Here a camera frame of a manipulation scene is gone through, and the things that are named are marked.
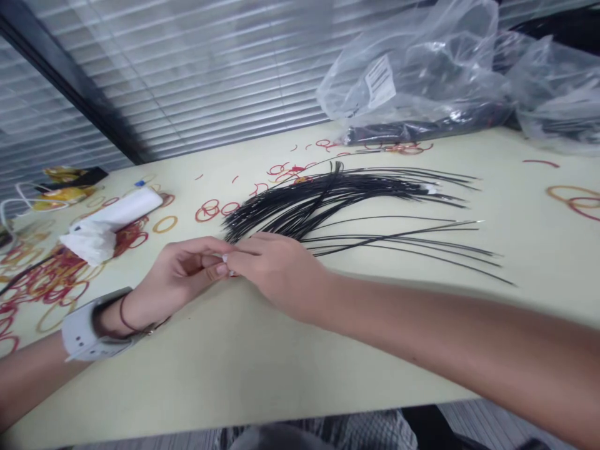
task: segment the white wrist strap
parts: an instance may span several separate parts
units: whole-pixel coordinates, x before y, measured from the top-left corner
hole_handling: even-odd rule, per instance
[[[73,311],[62,321],[62,341],[69,353],[66,362],[78,359],[80,361],[97,361],[115,356],[133,344],[144,335],[134,335],[126,339],[99,337],[94,329],[94,310],[103,304],[113,303],[132,291],[125,287],[111,294],[99,297]]]

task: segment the forearm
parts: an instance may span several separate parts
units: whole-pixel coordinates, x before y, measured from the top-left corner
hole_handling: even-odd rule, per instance
[[[90,365],[68,356],[57,331],[0,359],[0,433]]]
[[[600,448],[600,332],[468,297],[340,277],[318,325]]]

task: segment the hand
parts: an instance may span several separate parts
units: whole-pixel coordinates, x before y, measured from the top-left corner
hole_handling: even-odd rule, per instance
[[[215,237],[199,237],[167,244],[138,287],[100,313],[96,327],[100,334],[115,338],[159,323],[198,297],[215,281],[226,278],[229,269],[215,253],[225,254],[236,248]]]
[[[326,314],[336,275],[300,242],[278,234],[257,232],[227,255],[229,269],[254,283],[278,309],[308,323]]]

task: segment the floor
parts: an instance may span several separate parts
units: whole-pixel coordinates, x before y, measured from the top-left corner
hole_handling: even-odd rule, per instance
[[[439,405],[455,433],[463,434],[491,450],[514,450],[538,438],[552,450],[576,450],[556,437],[487,400]],[[210,450],[216,431],[193,431],[127,441],[76,446],[75,450]]]

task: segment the white cable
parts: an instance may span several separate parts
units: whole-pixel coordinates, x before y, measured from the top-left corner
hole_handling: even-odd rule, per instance
[[[8,234],[11,235],[12,237],[12,241],[10,243],[10,245],[8,246],[8,250],[0,252],[0,255],[5,255],[7,253],[10,253],[11,251],[13,251],[13,249],[17,246],[17,242],[19,241],[19,237],[17,236],[17,234],[13,231],[13,229],[9,226],[8,224],[8,220],[6,219],[6,211],[5,211],[5,207],[8,203],[10,202],[24,202],[29,206],[29,210],[33,211],[33,204],[31,202],[45,202],[45,203],[63,203],[64,206],[61,206],[59,208],[52,208],[52,209],[48,209],[47,211],[38,211],[39,213],[47,213],[49,211],[57,211],[58,209],[64,209],[64,208],[68,208],[71,204],[66,202],[66,201],[62,201],[62,200],[45,200],[45,199],[28,199],[27,197],[25,197],[25,195],[23,194],[23,192],[21,191],[21,185],[23,184],[30,184],[32,186],[38,186],[42,189],[46,189],[47,191],[50,191],[50,189],[48,189],[47,187],[44,186],[40,186],[38,184],[34,184],[34,183],[30,183],[30,182],[19,182],[17,184],[14,185],[15,189],[17,190],[17,192],[19,193],[19,195],[21,196],[20,198],[16,198],[16,199],[6,199],[6,200],[2,200],[0,202],[0,223],[2,223],[2,226],[4,226],[4,228],[6,229],[6,231],[8,232]]]
[[[51,189],[48,189],[46,186],[41,186],[39,184],[35,184],[35,183],[31,183],[31,182],[27,182],[27,181],[22,181],[22,182],[18,182],[17,184],[14,185],[14,188],[17,190],[17,192],[19,193],[20,197],[25,200],[25,203],[27,203],[27,206],[29,206],[30,209],[33,209],[33,205],[30,202],[30,199],[25,197],[25,194],[23,194],[23,191],[21,190],[21,186],[23,184],[28,184],[30,186],[34,186],[35,188],[42,188],[45,189],[46,192],[50,192]]]

